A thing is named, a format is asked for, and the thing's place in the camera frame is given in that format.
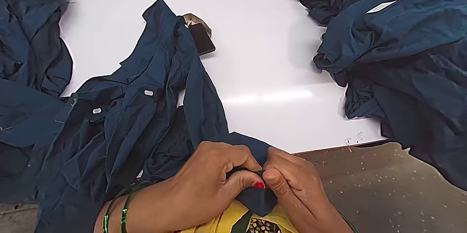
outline garment label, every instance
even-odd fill
[[[381,4],[377,5],[376,7],[374,7],[374,8],[372,8],[372,9],[368,10],[368,12],[366,12],[365,14],[373,13],[373,12],[378,12],[378,11],[384,9],[384,8],[389,7],[390,5],[392,5],[392,4],[396,3],[396,2],[397,2],[397,0],[396,0],[396,1],[392,1],[392,2],[381,3]]]

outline yellow garment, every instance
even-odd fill
[[[234,200],[229,208],[219,217],[213,220],[192,227],[181,233],[230,233],[232,226],[248,212],[248,208],[237,200]],[[275,206],[272,211],[265,217],[260,217],[256,214],[251,215],[252,218],[260,218],[272,223],[276,223],[283,233],[298,233],[294,226],[290,223],[287,215],[281,206]]]

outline concrete floor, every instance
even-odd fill
[[[396,143],[300,154],[359,233],[465,233],[467,192]],[[31,233],[37,206],[0,204],[0,233]]]

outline white tabletop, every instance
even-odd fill
[[[213,30],[216,51],[202,56],[229,130],[285,151],[306,152],[382,140],[374,119],[347,120],[345,88],[312,63],[325,28],[295,0],[164,0]],[[155,0],[72,0],[61,28],[74,61],[64,95],[109,75],[132,52]]]

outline bangle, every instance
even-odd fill
[[[352,230],[353,233],[358,233],[357,232],[357,229],[352,225],[352,223],[350,223],[350,221],[344,217],[344,215],[342,215],[340,212],[339,214],[341,215],[341,217],[344,219],[344,221],[347,223],[347,225],[350,227],[350,229]]]
[[[122,190],[114,197],[114,199],[112,200],[112,202],[110,202],[110,205],[109,205],[109,207],[107,208],[107,212],[106,212],[106,214],[105,214],[105,216],[104,216],[104,223],[103,223],[103,225],[102,225],[102,230],[103,230],[104,233],[109,233],[109,216],[110,216],[110,211],[112,210],[112,207],[114,206],[114,204],[115,204],[115,202],[117,201],[117,199],[119,199],[121,196],[124,196],[124,195],[126,195],[126,194],[131,193],[131,191],[132,191],[133,188],[136,188],[136,187],[138,187],[138,186],[140,186],[140,185],[142,185],[142,184],[144,184],[144,185],[145,185],[144,187],[146,187],[146,186],[150,185],[151,182],[149,182],[149,181],[143,181],[143,182],[136,182],[136,183],[133,183],[129,188],[124,188],[124,189],[122,189]]]
[[[126,198],[125,205],[123,206],[123,210],[121,212],[121,233],[126,233],[126,213],[128,212],[128,205],[130,201],[133,199],[134,193],[140,189],[143,189],[152,183],[150,181],[143,181],[136,185],[133,189],[131,189],[128,197]]]

